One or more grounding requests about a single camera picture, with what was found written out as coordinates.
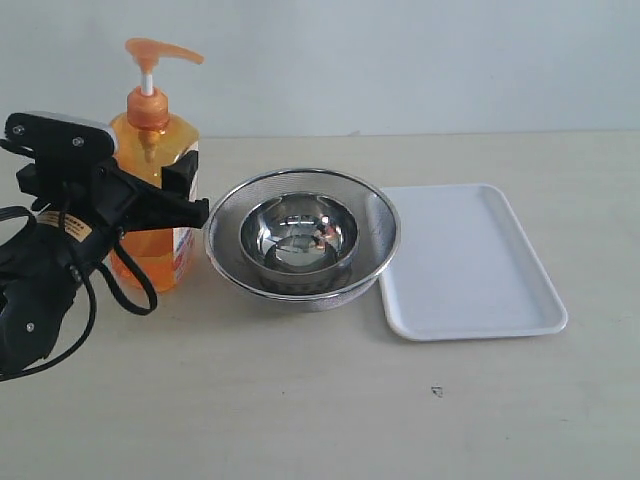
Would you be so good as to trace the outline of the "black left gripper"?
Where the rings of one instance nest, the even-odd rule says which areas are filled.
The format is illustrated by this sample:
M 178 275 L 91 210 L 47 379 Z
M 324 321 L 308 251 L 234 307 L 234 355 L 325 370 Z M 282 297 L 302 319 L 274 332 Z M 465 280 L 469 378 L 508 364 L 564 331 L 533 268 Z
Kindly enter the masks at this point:
M 72 161 L 41 157 L 16 173 L 34 198 L 32 217 L 14 235 L 16 250 L 111 250 L 129 232 L 201 229 L 209 200 L 196 199 L 199 151 L 161 168 L 161 188 L 121 170 L 112 157 Z

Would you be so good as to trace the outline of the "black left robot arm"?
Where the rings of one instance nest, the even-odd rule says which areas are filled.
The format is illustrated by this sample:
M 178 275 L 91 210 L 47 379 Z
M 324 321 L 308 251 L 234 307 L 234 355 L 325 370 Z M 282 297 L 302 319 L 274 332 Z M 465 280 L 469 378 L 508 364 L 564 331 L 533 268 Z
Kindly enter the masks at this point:
M 35 200 L 30 208 L 1 210 L 2 220 L 26 220 L 1 246 L 4 381 L 52 368 L 84 344 L 97 315 L 93 272 L 126 311 L 152 313 L 157 291 L 125 251 L 123 236 L 201 228 L 209 214 L 208 200 L 189 197 L 199 165 L 195 151 L 162 168 L 159 187 L 120 169 L 111 155 L 72 167 L 25 147 L 12 151 L 30 160 L 16 178 Z

